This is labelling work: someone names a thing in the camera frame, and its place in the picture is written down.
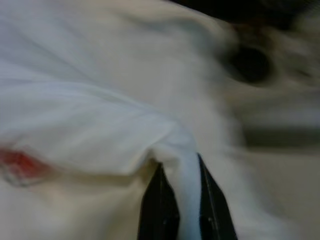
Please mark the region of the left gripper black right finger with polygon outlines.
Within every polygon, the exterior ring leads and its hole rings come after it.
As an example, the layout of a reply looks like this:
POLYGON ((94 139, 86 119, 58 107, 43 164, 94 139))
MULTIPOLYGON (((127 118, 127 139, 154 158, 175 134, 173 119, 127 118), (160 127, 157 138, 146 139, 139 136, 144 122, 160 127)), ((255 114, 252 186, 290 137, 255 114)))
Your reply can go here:
POLYGON ((225 195, 212 177, 200 154, 200 233, 203 240, 237 240, 225 195))

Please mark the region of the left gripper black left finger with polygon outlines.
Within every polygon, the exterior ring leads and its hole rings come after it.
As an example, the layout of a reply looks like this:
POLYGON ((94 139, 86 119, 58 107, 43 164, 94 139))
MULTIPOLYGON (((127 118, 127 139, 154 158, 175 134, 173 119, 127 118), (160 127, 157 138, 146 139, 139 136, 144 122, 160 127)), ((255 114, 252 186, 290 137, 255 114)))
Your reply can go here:
POLYGON ((158 164, 143 195, 138 240, 175 240, 180 214, 162 164, 158 164))

